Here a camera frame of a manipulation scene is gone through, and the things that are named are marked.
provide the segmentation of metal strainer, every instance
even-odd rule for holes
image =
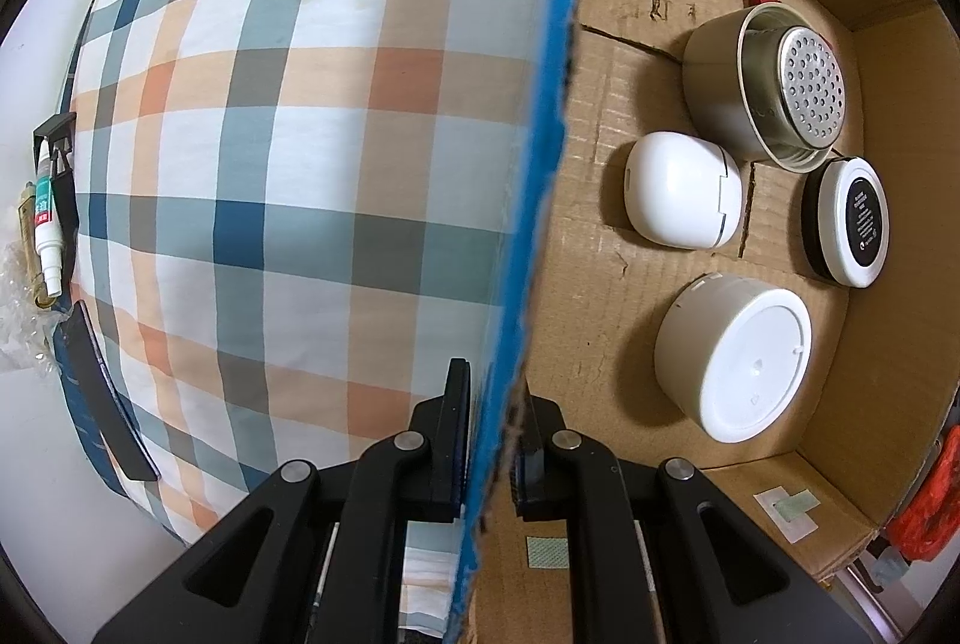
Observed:
[[[768,142],[828,149],[840,136],[843,74],[829,43],[813,29],[748,29],[743,73],[757,128]]]

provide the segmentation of white table surface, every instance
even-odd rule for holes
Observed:
[[[0,46],[0,243],[13,236],[31,132],[58,110],[90,1],[30,0]],[[59,383],[32,371],[0,374],[0,541],[68,644],[90,641],[182,549],[101,481]]]

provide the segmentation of white tube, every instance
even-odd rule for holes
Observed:
[[[50,174],[50,147],[44,138],[40,142],[40,160],[37,163],[34,238],[47,294],[56,297],[61,293],[61,274],[64,270],[64,232],[59,226],[59,217],[56,214]]]

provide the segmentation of cardboard box wall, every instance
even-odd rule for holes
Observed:
[[[674,251],[630,229],[622,201],[630,145],[654,130],[694,134],[680,86],[690,32],[743,0],[581,0],[584,25],[568,100],[568,144],[554,193],[527,380],[568,426],[618,456],[683,456],[818,579],[851,561],[915,481],[960,374],[960,50],[933,0],[783,0],[838,53],[848,119],[835,145],[863,154],[890,205],[886,267],[867,290],[819,280],[803,256],[803,176],[742,169],[746,213],[719,251]],[[712,441],[661,393],[656,330],[683,286],[711,270],[787,287],[810,311],[805,382],[774,426]],[[818,529],[781,537],[754,494],[810,489]],[[526,567],[525,525],[498,491],[477,585],[481,640],[563,640],[565,572]],[[542,633],[544,621],[558,627]]]

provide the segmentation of perforated metal lid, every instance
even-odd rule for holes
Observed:
[[[829,43],[807,27],[781,38],[779,87],[787,115],[800,138],[814,149],[829,147],[840,134],[847,90]]]

